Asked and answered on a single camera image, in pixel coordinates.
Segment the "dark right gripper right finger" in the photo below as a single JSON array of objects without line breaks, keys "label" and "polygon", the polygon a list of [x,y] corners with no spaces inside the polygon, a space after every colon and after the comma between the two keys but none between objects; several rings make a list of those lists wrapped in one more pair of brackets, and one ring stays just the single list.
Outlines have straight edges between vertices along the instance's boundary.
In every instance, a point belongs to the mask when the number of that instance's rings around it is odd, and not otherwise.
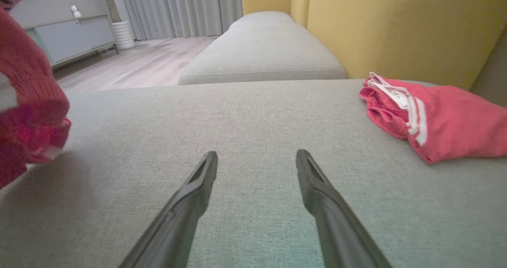
[{"label": "dark right gripper right finger", "polygon": [[311,154],[299,149],[297,177],[317,226],[326,268],[389,268],[391,264]]}]

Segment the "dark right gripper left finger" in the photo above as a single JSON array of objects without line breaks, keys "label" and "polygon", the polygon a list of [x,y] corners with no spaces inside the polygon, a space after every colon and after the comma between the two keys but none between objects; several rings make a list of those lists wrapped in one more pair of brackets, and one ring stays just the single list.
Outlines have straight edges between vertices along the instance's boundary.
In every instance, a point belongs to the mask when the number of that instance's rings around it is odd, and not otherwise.
[{"label": "dark right gripper left finger", "polygon": [[185,268],[199,218],[208,208],[218,157],[207,152],[139,238],[122,268]]}]

